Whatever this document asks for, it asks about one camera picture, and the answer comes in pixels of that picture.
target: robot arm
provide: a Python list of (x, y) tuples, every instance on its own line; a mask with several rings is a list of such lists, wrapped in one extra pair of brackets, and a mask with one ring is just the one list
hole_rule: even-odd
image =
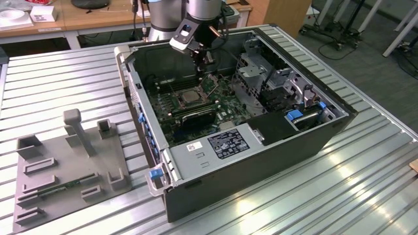
[(222, 0), (189, 0), (186, 17), (175, 31), (170, 45), (181, 52), (186, 49), (210, 48), (217, 39), (222, 17)]
[[(214, 64), (211, 51), (223, 46), (227, 42), (227, 35), (221, 35), (218, 26), (221, 20), (226, 25), (227, 19), (222, 12), (222, 0), (189, 0), (186, 4), (186, 16), (170, 40), (170, 45), (186, 53), (194, 59), (197, 77), (202, 77), (206, 67)], [(223, 39), (223, 43), (217, 48), (211, 47), (217, 38)]]

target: floor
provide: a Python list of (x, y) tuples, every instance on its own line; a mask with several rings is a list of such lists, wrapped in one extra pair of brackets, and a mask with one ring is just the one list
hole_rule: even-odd
[[(326, 0), (314, 0), (313, 5), (316, 8), (322, 9), (325, 3)], [(338, 4), (340, 1), (336, 0), (330, 13), (336, 11)], [(344, 25), (354, 8), (356, 3), (352, 2), (342, 18)], [(354, 28), (360, 27), (368, 13), (369, 9), (364, 7)], [(418, 80), (410, 77), (400, 68), (397, 62), (398, 52), (394, 52), (389, 58), (382, 56), (384, 51), (398, 35), (393, 31), (396, 27), (396, 22), (381, 15), (376, 15), (362, 34), (365, 41), (358, 49), (340, 61), (330, 60), (318, 53), (318, 47), (330, 42), (330, 38), (309, 32), (305, 36), (300, 35), (298, 41), (384, 108), (418, 132)], [(406, 37), (406, 41), (410, 41), (416, 36), (417, 33), (412, 32)], [(322, 52), (328, 57), (338, 58), (352, 50), (352, 48), (344, 48), (342, 51), (337, 51), (330, 47), (325, 47)], [(412, 57), (412, 61), (418, 65), (418, 56)]]

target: white box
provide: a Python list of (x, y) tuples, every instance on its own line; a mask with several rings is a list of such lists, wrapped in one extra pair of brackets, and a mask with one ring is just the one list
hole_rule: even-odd
[(26, 15), (15, 21), (0, 21), (0, 31), (4, 30), (11, 30), (11, 29), (18, 29), (18, 28), (26, 28), (26, 27), (33, 27), (33, 20), (30, 17), (30, 14), (26, 12)]
[(316, 17), (320, 18), (320, 13), (321, 12), (310, 6), (309, 9), (308, 9), (308, 12), (306, 12), (306, 17), (305, 17), (305, 20), (304, 20), (304, 24), (314, 26), (314, 24), (316, 24)]
[(58, 12), (54, 6), (35, 6), (31, 11), (34, 22), (54, 22), (58, 19)]

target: blue latch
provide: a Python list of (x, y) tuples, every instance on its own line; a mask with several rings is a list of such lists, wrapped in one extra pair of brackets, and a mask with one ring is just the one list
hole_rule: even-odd
[(150, 171), (150, 177), (153, 180), (161, 178), (163, 175), (165, 175), (165, 172), (162, 168)]
[(302, 117), (304, 114), (300, 110), (293, 110), (288, 113), (288, 118), (290, 121), (296, 120), (297, 118)]
[(145, 113), (139, 113), (139, 122), (145, 122), (146, 121), (146, 117), (145, 117)]
[(321, 107), (321, 109), (325, 109), (328, 107), (328, 105), (321, 101), (320, 102), (320, 107)]

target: circuit board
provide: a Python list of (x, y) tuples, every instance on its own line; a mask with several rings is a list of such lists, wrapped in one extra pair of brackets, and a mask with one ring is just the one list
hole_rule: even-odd
[[(226, 130), (252, 118), (252, 115), (232, 89), (230, 77), (209, 74), (199, 85), (165, 94), (150, 95), (150, 102), (162, 130), (171, 147), (193, 141), (218, 131)], [(189, 117), (206, 112), (206, 118), (190, 120), (198, 122), (197, 128), (185, 130)]]

